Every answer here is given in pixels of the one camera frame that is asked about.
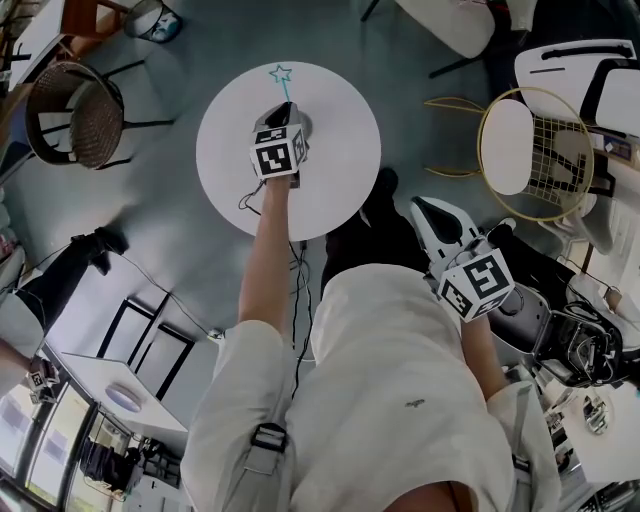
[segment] white shirt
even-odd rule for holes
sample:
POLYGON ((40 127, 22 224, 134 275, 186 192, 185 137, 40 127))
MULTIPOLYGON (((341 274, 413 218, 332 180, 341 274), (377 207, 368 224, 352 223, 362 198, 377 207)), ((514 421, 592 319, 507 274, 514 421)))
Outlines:
MULTIPOLYGON (((382 511, 440 481, 466 484, 478 511, 507 509, 512 450, 489 410, 494 399, 503 408, 509 393, 485 403, 455 324, 418 272, 366 265, 339 274, 316 311, 311 343, 317 367, 286 415, 296 454, 291 510, 382 511)), ((290 357, 264 323, 228 332, 182 464, 200 512, 221 510, 217 495, 229 484, 225 459, 269 418, 290 357)), ((553 502, 559 483, 541 418, 539 411, 542 423, 532 424, 552 461, 546 469, 553 502)))

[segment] round white table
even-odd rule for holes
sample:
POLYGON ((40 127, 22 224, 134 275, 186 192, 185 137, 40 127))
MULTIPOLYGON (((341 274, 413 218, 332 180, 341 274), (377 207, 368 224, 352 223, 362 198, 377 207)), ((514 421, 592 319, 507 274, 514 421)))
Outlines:
MULTIPOLYGON (((254 68, 230 82, 204 115, 196 146, 200 181, 229 222, 255 235, 259 217, 240 210, 240 199, 258 184, 249 158, 256 120, 286 101, 271 71, 291 70, 288 95, 311 119, 308 158, 300 164, 300 188, 289 195, 289 238, 308 240, 337 228, 364 203, 380 166, 380 133, 360 93, 328 69, 303 62, 254 68)), ((249 205, 260 211, 264 187, 249 205)))

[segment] wicker chair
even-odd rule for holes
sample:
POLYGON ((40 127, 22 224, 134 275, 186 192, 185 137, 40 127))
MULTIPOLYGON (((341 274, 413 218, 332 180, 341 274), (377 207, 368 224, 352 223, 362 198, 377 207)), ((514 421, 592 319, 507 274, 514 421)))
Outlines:
POLYGON ((124 103, 118 87, 109 77, 139 66, 138 61, 101 76, 85 64, 63 61, 47 67, 33 84, 27 98, 26 127, 34 153, 53 165, 79 163, 88 169, 106 169, 131 159, 109 162, 129 128, 161 126, 173 121, 129 123, 124 120, 124 103), (40 114, 71 113, 71 151, 57 151, 44 137, 40 114))

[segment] strap buckle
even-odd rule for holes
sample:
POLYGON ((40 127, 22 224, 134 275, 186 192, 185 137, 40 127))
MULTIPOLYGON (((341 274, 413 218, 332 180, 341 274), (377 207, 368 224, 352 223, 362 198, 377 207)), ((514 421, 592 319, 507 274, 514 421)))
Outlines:
POLYGON ((287 447, 287 431, 277 423, 261 423, 251 436, 251 445, 284 453, 287 447))

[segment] white sneaker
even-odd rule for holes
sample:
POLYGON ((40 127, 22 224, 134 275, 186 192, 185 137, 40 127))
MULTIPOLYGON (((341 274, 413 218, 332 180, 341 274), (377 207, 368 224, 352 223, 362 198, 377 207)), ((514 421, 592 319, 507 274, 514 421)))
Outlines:
POLYGON ((502 224, 506 224, 507 226, 509 226, 511 228, 511 231, 516 230, 516 219, 514 219, 513 217, 505 217, 500 222, 498 222, 498 226, 501 226, 502 224))

